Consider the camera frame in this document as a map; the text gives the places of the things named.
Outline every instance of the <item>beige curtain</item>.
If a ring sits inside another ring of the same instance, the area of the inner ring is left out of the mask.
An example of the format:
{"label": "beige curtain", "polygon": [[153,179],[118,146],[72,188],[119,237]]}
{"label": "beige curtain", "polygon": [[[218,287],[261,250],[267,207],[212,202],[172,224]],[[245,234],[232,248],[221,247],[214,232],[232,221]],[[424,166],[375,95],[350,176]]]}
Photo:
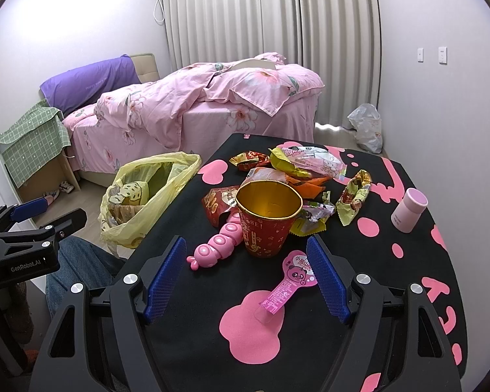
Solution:
{"label": "beige curtain", "polygon": [[260,0],[163,0],[173,70],[263,52]]}
{"label": "beige curtain", "polygon": [[262,0],[265,51],[318,73],[316,121],[352,128],[346,116],[376,105],[380,72],[377,0]]}

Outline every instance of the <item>metal screw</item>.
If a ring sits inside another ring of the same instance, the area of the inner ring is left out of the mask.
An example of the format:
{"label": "metal screw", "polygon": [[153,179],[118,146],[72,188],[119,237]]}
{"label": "metal screw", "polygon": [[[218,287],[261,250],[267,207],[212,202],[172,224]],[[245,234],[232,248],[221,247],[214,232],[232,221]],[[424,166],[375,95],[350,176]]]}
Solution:
{"label": "metal screw", "polygon": [[418,295],[423,293],[423,288],[421,287],[421,285],[419,285],[417,283],[412,283],[410,285],[410,290],[414,293],[417,293]]}
{"label": "metal screw", "polygon": [[73,293],[80,293],[82,290],[84,290],[84,285],[81,283],[75,283],[71,286],[71,292]]}
{"label": "metal screw", "polygon": [[361,284],[369,284],[370,283],[370,277],[366,274],[358,274],[356,276],[356,280],[358,283],[361,283]]}
{"label": "metal screw", "polygon": [[128,274],[123,277],[123,282],[125,284],[134,284],[138,281],[138,276],[136,274]]}

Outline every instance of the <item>headboard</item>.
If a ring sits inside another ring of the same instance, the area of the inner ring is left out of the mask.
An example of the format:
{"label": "headboard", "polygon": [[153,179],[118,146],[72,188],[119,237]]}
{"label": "headboard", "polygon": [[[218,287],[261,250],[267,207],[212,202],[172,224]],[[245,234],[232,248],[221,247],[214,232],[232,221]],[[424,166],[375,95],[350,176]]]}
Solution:
{"label": "headboard", "polygon": [[136,54],[130,56],[136,69],[136,74],[141,83],[154,82],[160,79],[158,68],[156,67],[156,59],[152,53]]}

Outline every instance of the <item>person's leg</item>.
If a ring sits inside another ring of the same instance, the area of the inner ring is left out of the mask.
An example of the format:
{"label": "person's leg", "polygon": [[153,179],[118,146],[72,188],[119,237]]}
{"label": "person's leg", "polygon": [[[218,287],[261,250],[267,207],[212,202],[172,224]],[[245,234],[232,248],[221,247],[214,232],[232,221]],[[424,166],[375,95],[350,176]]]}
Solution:
{"label": "person's leg", "polygon": [[69,236],[59,244],[60,269],[48,274],[45,284],[51,318],[73,284],[83,283],[88,289],[110,286],[126,261],[79,237]]}

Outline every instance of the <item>paper cup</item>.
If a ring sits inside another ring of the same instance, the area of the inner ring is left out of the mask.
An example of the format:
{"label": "paper cup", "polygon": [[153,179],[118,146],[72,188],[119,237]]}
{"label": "paper cup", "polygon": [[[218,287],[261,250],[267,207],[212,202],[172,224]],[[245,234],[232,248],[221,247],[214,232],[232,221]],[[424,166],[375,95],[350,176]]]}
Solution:
{"label": "paper cup", "polygon": [[281,249],[296,216],[301,196],[279,181],[251,181],[236,193],[245,247],[251,255],[270,258]]}

